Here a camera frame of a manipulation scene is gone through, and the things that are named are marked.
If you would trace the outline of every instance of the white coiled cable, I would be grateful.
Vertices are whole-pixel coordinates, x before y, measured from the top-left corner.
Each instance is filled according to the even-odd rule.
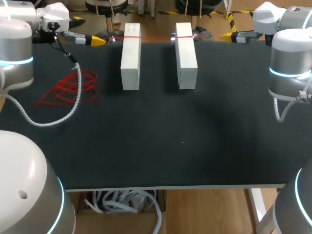
[[[73,106],[72,110],[66,116],[64,116],[63,118],[61,118],[59,120],[56,120],[56,121],[51,122],[51,123],[36,123],[28,116],[28,114],[26,113],[26,111],[24,110],[22,105],[14,97],[12,97],[11,95],[8,95],[8,94],[0,94],[0,98],[7,98],[10,101],[12,101],[17,106],[17,108],[20,110],[20,112],[22,113],[24,118],[27,120],[27,122],[29,122],[31,125],[34,125],[36,127],[50,127],[50,126],[57,125],[59,123],[64,122],[68,118],[70,118],[73,115],[73,113],[76,111],[76,109],[77,109],[77,107],[79,105],[79,102],[80,102],[82,75],[81,75],[80,66],[79,66],[79,64],[77,62],[75,63],[75,68],[77,69],[77,73],[78,73],[78,92],[77,92],[77,97],[76,97],[76,100],[75,100],[75,103],[74,103],[74,106]]]
[[[144,190],[133,190],[133,191],[108,191],[102,198],[102,206],[104,207],[104,211],[101,210],[98,207],[98,202],[100,202],[101,197],[101,191],[96,193],[96,191],[93,191],[92,193],[92,202],[89,202],[87,199],[85,199],[85,203],[91,207],[94,211],[96,211],[99,214],[102,213],[138,213],[140,210],[139,208],[144,205],[146,198],[152,200],[151,205],[155,205],[156,212],[157,212],[157,224],[155,226],[155,229],[153,231],[153,234],[157,234],[161,227],[162,222],[162,216],[161,216],[161,210],[159,207],[159,204],[156,199],[156,191],[154,191],[155,195],[151,195],[150,193],[144,191]],[[135,196],[140,196],[140,203],[137,204],[134,207],[129,206],[129,201]]]
[[[285,116],[287,114],[287,112],[290,110],[290,108],[292,107],[292,105],[302,101],[303,99],[311,99],[312,95],[300,95],[296,98],[294,98],[291,102],[289,102],[287,104],[287,106],[285,107],[285,109],[283,110],[282,115],[279,115],[279,111],[278,111],[278,104],[277,104],[277,99],[274,98],[274,109],[275,109],[275,116],[278,122],[283,122],[285,119]]]

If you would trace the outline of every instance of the red string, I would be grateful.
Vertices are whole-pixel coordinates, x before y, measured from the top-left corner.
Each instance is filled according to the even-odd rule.
[[[171,38],[203,38],[209,35],[194,35],[194,36],[183,36],[183,37],[146,37],[146,36],[122,36],[122,37],[110,37],[111,39],[123,39],[123,38],[142,38],[142,39],[171,39]]]
[[[82,79],[87,81],[82,82],[80,103],[86,104],[94,101],[96,98],[95,84],[97,81],[97,74],[92,70],[83,70],[81,71],[81,75]],[[59,81],[53,89],[51,89],[48,93],[46,93],[37,102],[36,106],[38,107],[39,104],[54,105],[54,106],[74,104],[77,98],[77,93],[78,93],[78,74],[77,72],[73,72],[72,74],[66,76],[64,79]],[[84,96],[86,96],[88,93],[91,93],[91,97],[83,100]],[[65,97],[65,95],[68,94],[74,94],[74,97],[72,99]],[[50,96],[54,96],[53,100],[58,102],[45,101],[45,99],[47,99]]]

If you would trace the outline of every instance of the small hole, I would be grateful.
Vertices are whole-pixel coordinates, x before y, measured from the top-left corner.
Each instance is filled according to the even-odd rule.
[[[26,199],[27,198],[27,193],[25,191],[23,191],[23,190],[19,191],[18,194],[19,194],[19,197],[21,199]]]

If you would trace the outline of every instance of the black tabletop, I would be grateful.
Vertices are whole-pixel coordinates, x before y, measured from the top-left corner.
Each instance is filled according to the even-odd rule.
[[[173,44],[142,44],[140,90],[131,92],[122,91],[122,45],[65,47],[97,72],[96,101],[49,128],[6,101],[0,129],[32,139],[66,189],[285,183],[311,158],[312,108],[298,104],[276,121],[262,42],[196,43],[196,89],[187,91]],[[73,65],[47,45],[35,45],[34,58],[34,84],[11,95],[34,121],[53,121],[71,106],[36,102]]]

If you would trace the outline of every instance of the white foam block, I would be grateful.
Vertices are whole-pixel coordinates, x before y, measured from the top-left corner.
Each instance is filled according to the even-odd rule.
[[[177,37],[192,36],[191,23],[175,25]],[[197,59],[193,37],[175,40],[177,76],[180,89],[194,89],[197,78]]]
[[[140,37],[140,24],[126,23],[126,36]],[[123,90],[139,90],[140,61],[141,38],[124,38],[120,67]]]

